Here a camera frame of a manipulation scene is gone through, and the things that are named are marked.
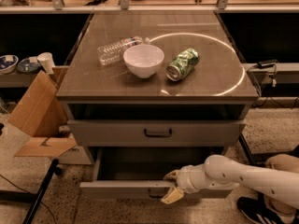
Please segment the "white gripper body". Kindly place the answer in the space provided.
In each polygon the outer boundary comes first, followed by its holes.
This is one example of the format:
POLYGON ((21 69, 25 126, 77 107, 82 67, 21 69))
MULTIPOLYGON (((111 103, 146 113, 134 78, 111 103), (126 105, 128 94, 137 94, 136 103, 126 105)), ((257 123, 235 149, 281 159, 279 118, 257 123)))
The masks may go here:
POLYGON ((178 170, 178 187, 185 193, 198 192, 206 187, 206 173, 203 164, 188 165, 178 170))

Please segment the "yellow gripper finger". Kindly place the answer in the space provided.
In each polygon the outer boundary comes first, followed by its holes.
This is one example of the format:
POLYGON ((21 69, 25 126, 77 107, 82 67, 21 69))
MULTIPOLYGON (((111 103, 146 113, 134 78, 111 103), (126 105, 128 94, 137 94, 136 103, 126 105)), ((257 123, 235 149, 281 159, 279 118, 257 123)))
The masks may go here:
POLYGON ((180 187, 172 186, 169 191, 163 196, 161 202, 171 204, 179 201, 184 197, 184 191, 180 187))
POLYGON ((173 170, 164 176, 164 180, 177 180, 179 175, 179 170, 173 170))

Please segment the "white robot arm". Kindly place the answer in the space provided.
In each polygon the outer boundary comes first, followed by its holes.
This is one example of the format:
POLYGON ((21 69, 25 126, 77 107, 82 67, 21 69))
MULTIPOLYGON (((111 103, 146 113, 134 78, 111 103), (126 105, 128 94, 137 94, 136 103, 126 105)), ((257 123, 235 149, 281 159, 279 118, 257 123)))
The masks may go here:
POLYGON ((187 165, 171 171, 165 179, 174 180, 169 191, 161 199, 170 204, 197 193, 201 189, 233 189, 238 184, 299 208, 299 174, 250 166, 222 155, 211 155, 203 164, 187 165))

